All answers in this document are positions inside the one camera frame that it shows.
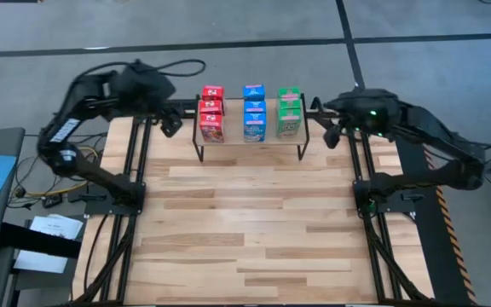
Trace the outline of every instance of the small cereal box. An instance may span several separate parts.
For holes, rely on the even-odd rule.
[[[200,130],[205,142],[222,143],[222,115],[201,114]]]
[[[264,100],[264,85],[246,85],[242,90],[244,100],[246,101],[263,101]]]
[[[300,97],[300,89],[298,87],[280,88],[278,90],[278,98],[284,97]]]
[[[265,113],[244,113],[244,141],[263,142],[265,133]]]
[[[245,113],[266,113],[266,101],[244,101]]]
[[[222,86],[206,85],[202,90],[202,100],[212,101],[219,100],[222,101],[225,96],[225,89]]]
[[[199,101],[198,109],[200,113],[224,115],[222,101]]]
[[[278,99],[278,108],[279,109],[292,109],[292,108],[300,108],[301,101],[299,97],[283,97]]]
[[[293,137],[298,133],[300,128],[300,109],[279,109],[278,110],[278,129],[277,137]]]

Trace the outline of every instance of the blue cereal box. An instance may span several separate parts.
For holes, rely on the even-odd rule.
[[[266,101],[244,101],[245,113],[266,113]]]
[[[244,113],[244,141],[263,142],[265,133],[265,113]]]
[[[244,100],[246,101],[263,101],[264,100],[264,85],[246,85],[243,89]]]

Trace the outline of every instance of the yellow wire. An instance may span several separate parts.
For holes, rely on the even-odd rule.
[[[94,154],[94,156],[96,158],[99,158],[100,156],[98,155],[98,153],[96,152],[95,149],[93,149],[92,147],[88,147],[88,146],[81,146],[81,147],[78,147],[79,150],[87,150],[87,151],[90,151],[91,153]],[[26,193],[27,196],[32,196],[32,197],[41,197],[41,196],[51,196],[51,195],[56,195],[56,194],[62,194],[62,193],[67,193],[67,192],[71,192],[73,190],[76,190],[78,188],[82,188],[86,185],[86,182],[81,182],[79,184],[76,184],[70,188],[63,188],[63,189],[60,189],[60,190],[56,190],[56,191],[50,191],[50,192],[28,192]]]

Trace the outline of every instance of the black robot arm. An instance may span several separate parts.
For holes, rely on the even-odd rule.
[[[368,135],[396,137],[426,144],[451,156],[443,167],[418,174],[391,176],[372,174],[370,180],[359,182],[360,190],[377,201],[386,201],[396,190],[448,185],[456,189],[476,189],[482,185],[484,150],[491,145],[470,142],[450,131],[439,119],[423,107],[399,101],[387,90],[353,90],[325,103],[338,113],[338,124],[324,135],[329,148],[338,144],[343,130],[359,130]]]
[[[125,69],[121,73],[90,74],[116,65],[125,66]],[[165,102],[175,91],[173,84],[158,68],[139,60],[108,63],[83,72],[70,84],[60,111],[41,129],[39,157],[58,176],[80,176],[107,189],[115,199],[115,205],[133,204],[142,196],[140,182],[131,182],[122,174],[113,175],[89,162],[67,139],[85,120],[97,116],[106,120],[156,116],[166,136],[173,136],[182,125],[182,115]]]

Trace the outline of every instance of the wooden plank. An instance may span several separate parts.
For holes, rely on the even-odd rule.
[[[170,139],[153,130],[124,304],[375,303],[363,222],[350,188],[355,174],[348,142],[328,149],[324,130],[309,124],[302,161],[293,146],[214,146],[200,163],[192,121]],[[113,173],[123,169],[130,127],[130,119],[111,123],[101,165]],[[376,136],[371,144],[377,171],[401,173],[394,144]],[[402,214],[386,216],[396,261],[432,296],[416,226]],[[86,224],[76,297],[100,221],[92,217]],[[112,225],[109,217],[101,229],[88,282],[106,261]],[[381,266],[387,294],[389,275]]]

